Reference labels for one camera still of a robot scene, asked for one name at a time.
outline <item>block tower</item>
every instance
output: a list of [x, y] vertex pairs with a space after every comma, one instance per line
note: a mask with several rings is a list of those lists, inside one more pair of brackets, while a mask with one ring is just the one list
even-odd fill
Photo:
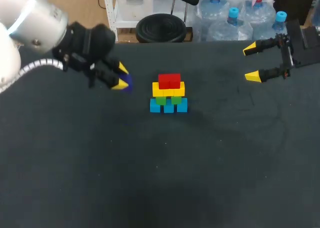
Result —
[[158, 82], [152, 83], [150, 112], [160, 113], [163, 106], [164, 113], [188, 112], [188, 99], [185, 98], [185, 83], [180, 74], [159, 74]]

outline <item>white storage box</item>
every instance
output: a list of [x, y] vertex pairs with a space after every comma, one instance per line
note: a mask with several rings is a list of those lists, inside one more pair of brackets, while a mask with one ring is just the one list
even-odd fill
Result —
[[123, 21], [140, 21], [154, 13], [154, 0], [116, 0]]

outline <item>red block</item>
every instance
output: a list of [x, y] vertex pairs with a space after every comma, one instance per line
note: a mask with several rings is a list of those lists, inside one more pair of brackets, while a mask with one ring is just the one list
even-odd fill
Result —
[[180, 89], [181, 75], [171, 74], [170, 75], [170, 89]]
[[170, 76], [168, 74], [159, 74], [158, 82], [160, 90], [170, 89]]
[[159, 74], [158, 75], [159, 89], [180, 89], [181, 75], [180, 74]]

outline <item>plastic water bottle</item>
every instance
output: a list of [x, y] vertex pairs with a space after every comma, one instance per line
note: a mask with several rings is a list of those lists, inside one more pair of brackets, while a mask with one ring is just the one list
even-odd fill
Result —
[[195, 8], [193, 41], [205, 41], [209, 27], [220, 17], [227, 17], [228, 9], [227, 0], [202, 0]]
[[276, 13], [275, 22], [265, 23], [259, 27], [253, 29], [254, 40], [266, 40], [269, 38], [275, 38], [276, 34], [287, 34], [287, 28], [285, 21], [287, 13], [279, 11]]
[[247, 0], [244, 3], [244, 18], [255, 28], [263, 23], [273, 22], [276, 16], [276, 10], [273, 5], [264, 2], [263, 0], [256, 0], [253, 4], [252, 0]]
[[231, 7], [227, 19], [221, 19], [210, 26], [208, 41], [252, 40], [253, 28], [244, 20], [238, 19], [239, 9]]
[[314, 14], [312, 17], [312, 25], [316, 27], [316, 29], [319, 31], [320, 30], [320, 0], [315, 6]]

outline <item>black chair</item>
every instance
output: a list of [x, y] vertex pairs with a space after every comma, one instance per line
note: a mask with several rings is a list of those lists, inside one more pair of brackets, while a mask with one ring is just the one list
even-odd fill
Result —
[[173, 15], [175, 1], [172, 2], [171, 14], [152, 14], [139, 21], [135, 35], [140, 43], [178, 43], [187, 35], [186, 20], [188, 4], [196, 6], [199, 0], [185, 2], [184, 21]]

